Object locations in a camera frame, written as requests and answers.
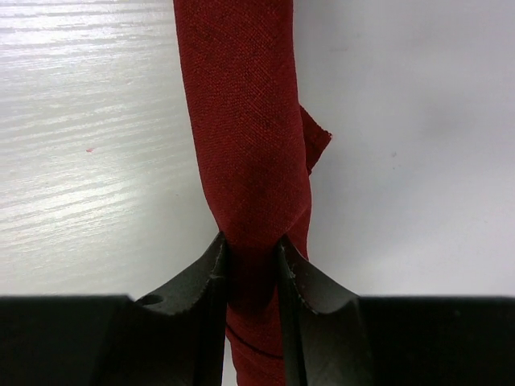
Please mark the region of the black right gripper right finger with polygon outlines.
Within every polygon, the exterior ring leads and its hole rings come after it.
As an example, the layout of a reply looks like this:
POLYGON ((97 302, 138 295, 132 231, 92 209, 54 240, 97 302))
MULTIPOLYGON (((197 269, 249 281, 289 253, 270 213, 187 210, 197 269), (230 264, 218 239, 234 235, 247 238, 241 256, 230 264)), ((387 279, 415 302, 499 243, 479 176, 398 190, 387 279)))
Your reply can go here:
POLYGON ((278 304, 287 385, 373 385, 373 357, 358 296, 277 244, 278 304))

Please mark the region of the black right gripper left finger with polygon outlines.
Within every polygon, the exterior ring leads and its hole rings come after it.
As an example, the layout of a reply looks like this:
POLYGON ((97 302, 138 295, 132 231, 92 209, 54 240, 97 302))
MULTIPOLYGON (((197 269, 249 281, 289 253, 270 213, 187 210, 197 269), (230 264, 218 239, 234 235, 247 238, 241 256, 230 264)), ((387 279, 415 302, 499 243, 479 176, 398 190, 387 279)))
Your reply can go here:
POLYGON ((227 308, 225 237, 117 317, 102 385, 219 385, 227 308))

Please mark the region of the dark red cloth napkin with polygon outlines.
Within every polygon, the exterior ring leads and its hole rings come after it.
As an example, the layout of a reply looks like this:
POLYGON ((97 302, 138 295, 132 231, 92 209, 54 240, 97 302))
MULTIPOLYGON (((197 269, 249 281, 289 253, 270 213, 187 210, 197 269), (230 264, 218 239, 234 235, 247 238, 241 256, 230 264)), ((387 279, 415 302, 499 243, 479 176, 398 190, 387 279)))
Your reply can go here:
POLYGON ((177 1, 200 179, 229 245, 226 335, 240 385, 285 384, 274 247, 307 253, 309 176, 330 142, 299 103, 290 1, 177 1))

